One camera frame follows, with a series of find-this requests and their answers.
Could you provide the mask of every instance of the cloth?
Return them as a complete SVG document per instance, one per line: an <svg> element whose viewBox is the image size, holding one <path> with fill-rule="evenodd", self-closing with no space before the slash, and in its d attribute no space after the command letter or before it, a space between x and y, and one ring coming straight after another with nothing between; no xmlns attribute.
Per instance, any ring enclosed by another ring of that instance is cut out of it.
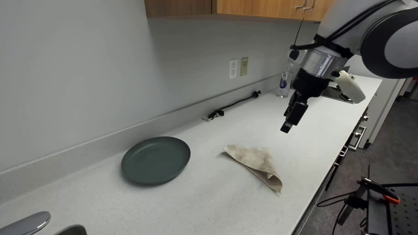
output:
<svg viewBox="0 0 418 235"><path fill-rule="evenodd" d="M265 149L260 147L241 147L236 145L227 145L224 151L234 160L243 164L255 176L257 176L271 190L279 193L282 189L282 181L278 177L271 162L270 154Z"/></svg>

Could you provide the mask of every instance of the countertop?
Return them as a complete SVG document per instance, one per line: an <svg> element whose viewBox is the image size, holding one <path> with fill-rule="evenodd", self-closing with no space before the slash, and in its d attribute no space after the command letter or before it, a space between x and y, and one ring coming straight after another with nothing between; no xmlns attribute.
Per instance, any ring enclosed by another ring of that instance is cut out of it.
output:
<svg viewBox="0 0 418 235"><path fill-rule="evenodd" d="M52 219L40 235L72 224L89 235L291 234L381 81L358 76L356 82L366 100L309 99L288 134L279 132L288 100L274 94L227 109L224 117L196 120L164 134L184 140L192 151L175 180L130 185L120 176L120 153L0 205L0 227L48 210ZM222 154L228 143L266 147L282 193Z"/></svg>

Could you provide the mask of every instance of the plate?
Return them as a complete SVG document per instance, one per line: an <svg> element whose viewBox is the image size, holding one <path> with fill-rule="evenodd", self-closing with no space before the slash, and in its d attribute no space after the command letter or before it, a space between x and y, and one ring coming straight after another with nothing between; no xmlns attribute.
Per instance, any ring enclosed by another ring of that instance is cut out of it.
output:
<svg viewBox="0 0 418 235"><path fill-rule="evenodd" d="M123 156L123 176L138 185L158 185L180 175L191 158L188 145L174 137L155 137L134 145Z"/></svg>

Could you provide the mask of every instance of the sink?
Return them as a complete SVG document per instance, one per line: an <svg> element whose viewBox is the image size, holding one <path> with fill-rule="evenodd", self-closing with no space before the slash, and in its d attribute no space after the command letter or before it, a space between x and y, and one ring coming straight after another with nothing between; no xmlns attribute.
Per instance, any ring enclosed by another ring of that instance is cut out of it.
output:
<svg viewBox="0 0 418 235"><path fill-rule="evenodd" d="M77 226L66 227L65 230L60 231L56 235L87 235L87 231L82 226L77 224Z"/></svg>

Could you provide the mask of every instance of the white wall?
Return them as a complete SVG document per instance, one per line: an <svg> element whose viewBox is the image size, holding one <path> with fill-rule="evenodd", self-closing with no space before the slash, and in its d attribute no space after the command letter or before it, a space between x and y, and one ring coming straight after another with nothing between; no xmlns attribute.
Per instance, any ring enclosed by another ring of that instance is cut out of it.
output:
<svg viewBox="0 0 418 235"><path fill-rule="evenodd" d="M0 1L0 171L277 74L296 25L147 21L142 0ZM228 79L243 55L249 74Z"/></svg>

